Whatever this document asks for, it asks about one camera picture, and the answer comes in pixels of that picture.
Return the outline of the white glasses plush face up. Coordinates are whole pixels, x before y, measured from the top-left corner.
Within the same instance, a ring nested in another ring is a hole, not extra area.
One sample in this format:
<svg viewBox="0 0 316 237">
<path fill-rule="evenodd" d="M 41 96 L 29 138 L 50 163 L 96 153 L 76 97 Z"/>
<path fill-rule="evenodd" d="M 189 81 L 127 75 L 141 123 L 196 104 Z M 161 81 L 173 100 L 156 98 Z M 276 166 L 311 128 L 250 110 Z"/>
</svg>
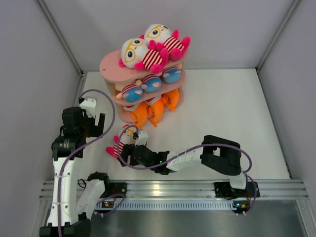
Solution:
<svg viewBox="0 0 316 237">
<path fill-rule="evenodd" d="M 135 125 L 124 125 L 117 135 L 113 137 L 113 146 L 105 148 L 107 154 L 115 159 L 118 159 L 125 145 L 133 145 L 137 140 L 135 133 L 138 131 Z"/>
</svg>

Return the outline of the white plush face down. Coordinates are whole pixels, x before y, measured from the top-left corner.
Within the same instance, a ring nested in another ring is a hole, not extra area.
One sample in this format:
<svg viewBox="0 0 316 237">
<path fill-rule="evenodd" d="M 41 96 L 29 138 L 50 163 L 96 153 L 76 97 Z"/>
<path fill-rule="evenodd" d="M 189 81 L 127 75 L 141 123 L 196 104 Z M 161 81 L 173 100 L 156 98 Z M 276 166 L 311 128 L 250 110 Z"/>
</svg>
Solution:
<svg viewBox="0 0 316 237">
<path fill-rule="evenodd" d="M 159 74 L 168 61 L 169 53 L 166 48 L 160 51 L 155 46 L 148 46 L 141 38 L 128 39 L 121 47 L 119 66 L 147 70 Z"/>
</svg>

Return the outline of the white glasses plush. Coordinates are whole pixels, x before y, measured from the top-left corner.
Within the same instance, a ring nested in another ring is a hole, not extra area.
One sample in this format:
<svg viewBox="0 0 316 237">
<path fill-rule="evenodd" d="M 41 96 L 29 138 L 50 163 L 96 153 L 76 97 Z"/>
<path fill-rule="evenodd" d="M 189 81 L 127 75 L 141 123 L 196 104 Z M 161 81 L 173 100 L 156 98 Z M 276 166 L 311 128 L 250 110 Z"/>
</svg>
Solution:
<svg viewBox="0 0 316 237">
<path fill-rule="evenodd" d="M 172 31 L 163 24 L 150 25 L 140 38 L 153 49 L 158 51 L 166 49 L 169 58 L 173 61 L 179 61 L 191 43 L 189 36 L 179 39 L 179 31 L 177 29 Z"/>
</svg>

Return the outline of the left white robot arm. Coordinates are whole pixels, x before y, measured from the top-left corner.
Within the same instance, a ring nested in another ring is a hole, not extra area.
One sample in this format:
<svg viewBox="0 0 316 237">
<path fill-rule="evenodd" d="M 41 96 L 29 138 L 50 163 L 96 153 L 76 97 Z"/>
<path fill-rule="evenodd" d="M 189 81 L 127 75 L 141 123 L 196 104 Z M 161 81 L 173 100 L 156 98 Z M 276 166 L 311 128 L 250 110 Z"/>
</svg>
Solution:
<svg viewBox="0 0 316 237">
<path fill-rule="evenodd" d="M 86 188 L 77 197 L 79 167 L 87 138 L 101 139 L 105 114 L 96 116 L 81 107 L 66 108 L 62 112 L 63 125 L 51 145 L 54 166 L 54 188 L 47 223 L 40 228 L 41 237 L 88 237 L 91 235 L 91 216 L 100 197 L 112 190 L 107 173 L 95 172 L 88 177 Z"/>
</svg>

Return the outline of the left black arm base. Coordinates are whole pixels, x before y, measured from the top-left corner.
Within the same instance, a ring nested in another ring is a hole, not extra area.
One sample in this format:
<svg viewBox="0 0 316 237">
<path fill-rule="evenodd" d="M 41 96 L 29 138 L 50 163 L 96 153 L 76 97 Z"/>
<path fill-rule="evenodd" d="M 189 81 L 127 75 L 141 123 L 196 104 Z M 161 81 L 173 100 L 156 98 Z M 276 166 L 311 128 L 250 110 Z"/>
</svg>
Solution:
<svg viewBox="0 0 316 237">
<path fill-rule="evenodd" d="M 102 192 L 100 198 L 106 198 L 114 194 L 123 194 L 125 197 L 127 191 L 126 182 L 114 182 L 111 181 L 107 173 L 95 172 L 88 176 L 88 181 L 98 180 L 103 183 L 104 191 Z"/>
</svg>

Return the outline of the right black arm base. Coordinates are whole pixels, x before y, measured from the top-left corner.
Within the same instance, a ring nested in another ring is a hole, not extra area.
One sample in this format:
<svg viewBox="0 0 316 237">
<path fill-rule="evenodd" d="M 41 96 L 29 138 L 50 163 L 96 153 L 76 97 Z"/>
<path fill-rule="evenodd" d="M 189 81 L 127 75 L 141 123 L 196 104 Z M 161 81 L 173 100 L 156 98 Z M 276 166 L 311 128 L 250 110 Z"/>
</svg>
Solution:
<svg viewBox="0 0 316 237">
<path fill-rule="evenodd" d="M 236 198 L 254 198 L 260 197 L 260 191 L 257 186 L 257 182 L 248 181 L 246 188 L 234 189 L 230 186 L 229 182 L 215 182 L 214 183 L 215 197 L 225 199 L 236 199 Z"/>
</svg>

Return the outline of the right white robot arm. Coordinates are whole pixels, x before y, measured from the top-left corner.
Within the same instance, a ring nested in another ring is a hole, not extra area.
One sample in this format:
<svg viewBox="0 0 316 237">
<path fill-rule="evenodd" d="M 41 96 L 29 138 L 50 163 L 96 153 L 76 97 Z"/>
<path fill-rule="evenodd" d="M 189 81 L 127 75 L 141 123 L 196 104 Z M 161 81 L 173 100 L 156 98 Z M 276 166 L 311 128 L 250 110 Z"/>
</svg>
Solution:
<svg viewBox="0 0 316 237">
<path fill-rule="evenodd" d="M 240 164 L 240 144 L 220 137 L 206 135 L 200 145 L 181 152 L 154 152 L 147 147 L 148 134 L 135 132 L 135 144 L 124 145 L 118 153 L 122 165 L 136 170 L 151 170 L 169 175 L 189 167 L 204 165 L 229 179 L 231 192 L 242 196 L 248 191 L 247 178 Z"/>
</svg>

